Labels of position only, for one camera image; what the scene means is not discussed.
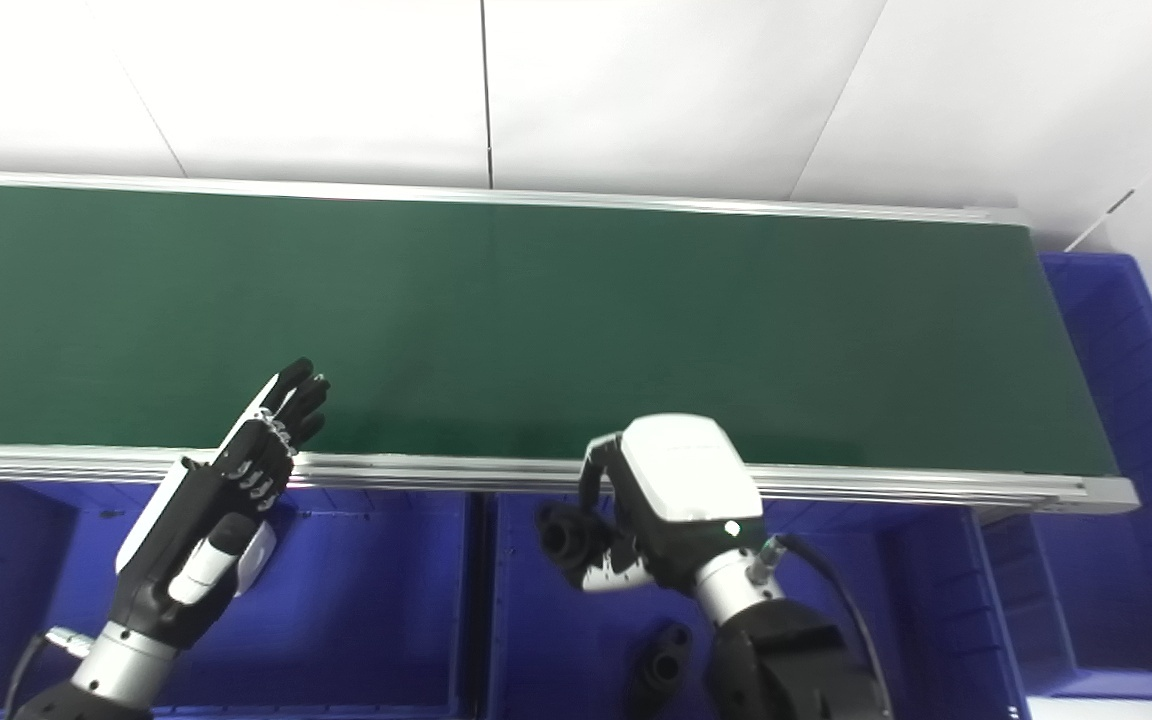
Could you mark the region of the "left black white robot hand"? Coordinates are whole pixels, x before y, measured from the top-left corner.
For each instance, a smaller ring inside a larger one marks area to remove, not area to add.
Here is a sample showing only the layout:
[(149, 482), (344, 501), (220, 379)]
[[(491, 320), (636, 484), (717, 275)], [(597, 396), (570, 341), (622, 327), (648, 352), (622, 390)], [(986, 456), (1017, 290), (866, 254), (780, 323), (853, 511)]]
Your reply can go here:
[(195, 602), (172, 597), (170, 584), (221, 521), (236, 515), (259, 528), (266, 520), (300, 450), (324, 427), (328, 391), (328, 379), (300, 357), (256, 393), (210, 461), (174, 462), (159, 487), (169, 497), (147, 503), (137, 521), (145, 535), (116, 573), (108, 620), (119, 632), (188, 650), (217, 623), (238, 592), (236, 564)]

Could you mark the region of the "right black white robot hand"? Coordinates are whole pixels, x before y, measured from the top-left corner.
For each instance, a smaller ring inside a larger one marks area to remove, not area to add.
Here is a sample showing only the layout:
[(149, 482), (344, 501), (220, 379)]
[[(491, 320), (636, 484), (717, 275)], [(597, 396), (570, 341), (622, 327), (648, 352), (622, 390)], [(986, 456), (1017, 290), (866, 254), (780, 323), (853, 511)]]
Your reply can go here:
[(694, 597), (708, 564), (751, 555), (768, 537), (745, 461), (717, 420), (692, 414), (641, 416), (594, 438), (579, 511), (594, 520), (594, 550), (564, 575), (584, 592), (652, 582)]

